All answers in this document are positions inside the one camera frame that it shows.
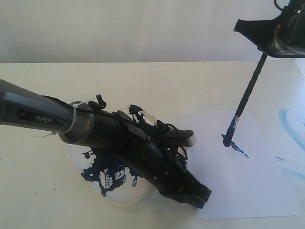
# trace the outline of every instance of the table surface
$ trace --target table surface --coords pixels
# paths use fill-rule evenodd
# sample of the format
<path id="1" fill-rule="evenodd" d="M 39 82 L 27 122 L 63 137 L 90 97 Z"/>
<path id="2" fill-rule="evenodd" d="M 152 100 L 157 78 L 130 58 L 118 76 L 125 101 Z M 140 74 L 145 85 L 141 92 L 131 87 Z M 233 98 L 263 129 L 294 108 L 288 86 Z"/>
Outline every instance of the table surface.
<path id="1" fill-rule="evenodd" d="M 102 94 L 107 111 L 137 104 L 167 123 L 177 115 L 234 110 L 256 62 L 0 64 L 0 78 L 66 102 Z M 247 105 L 274 156 L 305 165 L 305 153 L 278 118 L 305 117 L 305 77 L 292 60 L 267 61 Z M 157 192 L 118 207 L 80 176 L 57 136 L 0 127 L 0 228 L 304 228 L 305 215 L 196 221 L 195 208 Z M 283 172 L 305 210 L 305 180 Z"/>

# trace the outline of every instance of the white paper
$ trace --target white paper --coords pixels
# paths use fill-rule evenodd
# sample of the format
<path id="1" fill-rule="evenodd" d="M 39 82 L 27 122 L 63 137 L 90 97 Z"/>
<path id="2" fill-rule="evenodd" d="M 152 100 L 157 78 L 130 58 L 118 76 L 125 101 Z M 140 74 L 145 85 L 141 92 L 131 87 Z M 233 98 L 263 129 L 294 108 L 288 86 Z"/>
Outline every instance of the white paper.
<path id="1" fill-rule="evenodd" d="M 229 219 L 295 215 L 285 179 L 252 117 L 240 118 L 233 141 L 250 159 L 223 146 L 232 113 L 202 113 L 178 118 L 180 129 L 195 132 L 188 169 L 211 191 L 196 219 Z"/>

